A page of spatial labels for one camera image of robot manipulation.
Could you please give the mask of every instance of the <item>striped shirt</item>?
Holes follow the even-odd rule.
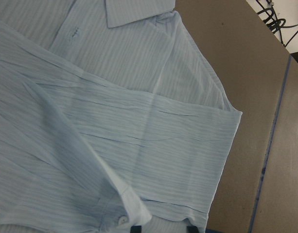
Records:
[[[0,224],[205,230],[241,112],[177,12],[118,10],[76,1],[50,51],[0,22]]]

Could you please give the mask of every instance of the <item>cardboard surface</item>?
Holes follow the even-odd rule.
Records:
[[[208,228],[245,233],[289,54],[246,1],[177,0],[176,10],[243,111]]]
[[[298,232],[298,64],[292,59],[253,233]]]

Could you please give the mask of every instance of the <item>electrical cord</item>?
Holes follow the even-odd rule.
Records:
[[[267,27],[271,30],[272,33],[277,33],[279,32],[280,35],[280,42],[284,47],[287,47],[287,45],[292,41],[292,39],[298,34],[298,30],[294,33],[294,35],[288,40],[288,42],[286,44],[284,44],[283,41],[283,37],[282,37],[282,33],[281,33],[281,29],[283,28],[293,28],[293,27],[297,27],[298,24],[296,25],[291,25],[291,26],[285,26],[286,20],[284,18],[280,18],[278,19],[276,12],[274,10],[274,3],[272,0],[266,0],[266,2],[270,5],[270,7],[265,8],[260,2],[259,0],[256,0],[256,2],[262,7],[262,10],[257,12],[257,14],[262,14],[262,13],[266,13],[268,15],[268,17],[266,19],[263,20],[263,22],[267,25]]]

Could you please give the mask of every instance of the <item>button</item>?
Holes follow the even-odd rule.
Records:
[[[122,225],[124,223],[127,223],[128,222],[128,217],[127,216],[122,216],[119,218],[119,225]]]

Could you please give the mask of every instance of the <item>shirt collar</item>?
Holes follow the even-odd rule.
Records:
[[[107,26],[119,27],[175,7],[175,0],[105,0]]]

